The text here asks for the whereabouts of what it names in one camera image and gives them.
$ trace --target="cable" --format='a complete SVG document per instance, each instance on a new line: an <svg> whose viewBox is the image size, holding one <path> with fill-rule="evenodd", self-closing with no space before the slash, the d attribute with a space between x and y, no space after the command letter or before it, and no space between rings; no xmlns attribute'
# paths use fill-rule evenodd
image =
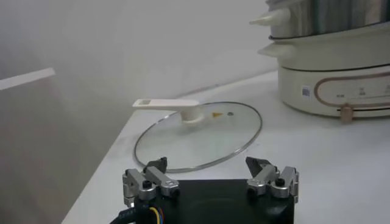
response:
<svg viewBox="0 0 390 224"><path fill-rule="evenodd" d="M154 207L150 207L149 209L150 209L151 211L153 211L154 214L156 215L157 224L160 224L160 214L158 213L157 209L154 208Z"/></svg>
<svg viewBox="0 0 390 224"><path fill-rule="evenodd" d="M158 211L160 211L161 214L161 224L165 221L164 212L161 208L158 208Z"/></svg>

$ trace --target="countertop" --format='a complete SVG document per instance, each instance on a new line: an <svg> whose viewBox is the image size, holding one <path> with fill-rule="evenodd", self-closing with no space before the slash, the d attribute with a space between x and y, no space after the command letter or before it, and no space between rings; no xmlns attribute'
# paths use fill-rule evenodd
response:
<svg viewBox="0 0 390 224"><path fill-rule="evenodd" d="M278 98L277 73L186 96L201 102L237 101L256 108L263 129L247 150L216 166L173 179L250 178L245 157L268 159L300 172L296 223L390 223L390 119L339 119L306 114ZM132 150L148 126L170 112L136 111L77 199L64 224L110 223L125 209L122 173L138 168Z"/></svg>

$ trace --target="wall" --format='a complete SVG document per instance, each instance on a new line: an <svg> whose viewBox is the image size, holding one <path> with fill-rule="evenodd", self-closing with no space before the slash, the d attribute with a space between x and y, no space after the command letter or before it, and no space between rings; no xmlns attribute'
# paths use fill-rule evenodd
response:
<svg viewBox="0 0 390 224"><path fill-rule="evenodd" d="M58 223L138 97L174 97L276 68L256 54L259 0L0 2L1 223Z"/></svg>

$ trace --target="white handle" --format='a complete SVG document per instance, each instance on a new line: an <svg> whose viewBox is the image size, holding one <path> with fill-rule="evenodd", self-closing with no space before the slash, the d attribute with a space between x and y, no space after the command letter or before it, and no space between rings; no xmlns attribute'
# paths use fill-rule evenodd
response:
<svg viewBox="0 0 390 224"><path fill-rule="evenodd" d="M133 108L138 110L179 111L184 123L193 124L204 119L204 114L199 105L200 103L196 100L138 99L134 102Z"/></svg>
<svg viewBox="0 0 390 224"><path fill-rule="evenodd" d="M249 24L257 24L261 26L277 26L290 20L291 12L289 9L277 9L264 13L260 18L249 22Z"/></svg>
<svg viewBox="0 0 390 224"><path fill-rule="evenodd" d="M278 59L289 59L295 56L296 48L289 44L272 43L263 49L257 51L258 54L274 57Z"/></svg>

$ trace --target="glass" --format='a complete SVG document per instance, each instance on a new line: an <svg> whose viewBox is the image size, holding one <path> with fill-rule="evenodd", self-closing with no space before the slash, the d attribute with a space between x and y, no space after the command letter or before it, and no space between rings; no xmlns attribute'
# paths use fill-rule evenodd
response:
<svg viewBox="0 0 390 224"><path fill-rule="evenodd" d="M243 103L216 102L201 106L205 119L183 124L174 113L149 127L138 139L135 158L142 165L167 157L167 172L199 170L221 163L246 149L258 136L258 111Z"/></svg>

